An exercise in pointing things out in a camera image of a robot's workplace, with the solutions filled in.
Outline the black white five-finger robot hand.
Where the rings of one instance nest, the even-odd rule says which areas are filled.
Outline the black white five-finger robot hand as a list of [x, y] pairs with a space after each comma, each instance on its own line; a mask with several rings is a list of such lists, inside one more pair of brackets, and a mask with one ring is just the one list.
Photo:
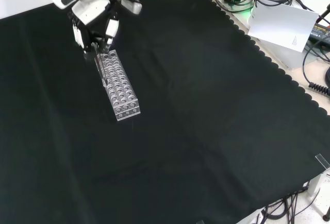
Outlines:
[[119, 29], [119, 8], [139, 15], [142, 4], [139, 0], [91, 0], [73, 5], [70, 18], [74, 37], [87, 61], [111, 47]]

